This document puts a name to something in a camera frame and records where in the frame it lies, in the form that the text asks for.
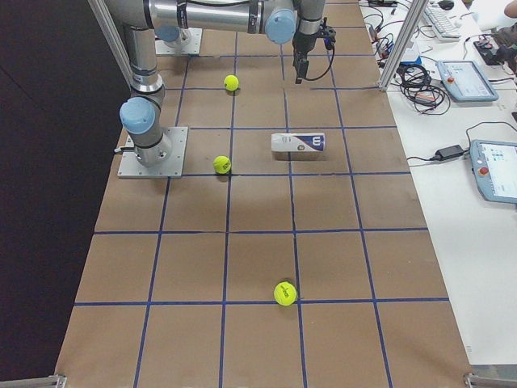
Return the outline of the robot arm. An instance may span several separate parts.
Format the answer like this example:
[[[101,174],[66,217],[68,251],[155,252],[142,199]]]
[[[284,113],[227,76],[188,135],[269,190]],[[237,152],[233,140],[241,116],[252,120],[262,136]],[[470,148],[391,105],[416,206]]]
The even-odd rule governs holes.
[[[116,58],[128,71],[130,99],[120,120],[139,167],[168,175],[168,162],[182,162],[184,146],[160,123],[165,87],[158,73],[155,40],[178,40],[191,27],[264,34],[276,44],[292,43],[296,82],[307,78],[309,53],[317,40],[334,49],[335,30],[323,15],[323,1],[107,1],[104,18]]]

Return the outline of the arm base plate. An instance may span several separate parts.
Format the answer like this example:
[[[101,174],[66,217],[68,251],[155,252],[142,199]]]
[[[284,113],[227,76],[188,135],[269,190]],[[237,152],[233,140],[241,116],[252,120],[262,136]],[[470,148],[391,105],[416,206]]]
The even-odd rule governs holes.
[[[162,27],[155,30],[155,50],[159,57],[198,56],[201,28]]]
[[[118,177],[121,179],[178,179],[183,174],[188,127],[161,127],[163,137],[151,149],[138,148],[127,137],[116,149],[121,155]]]

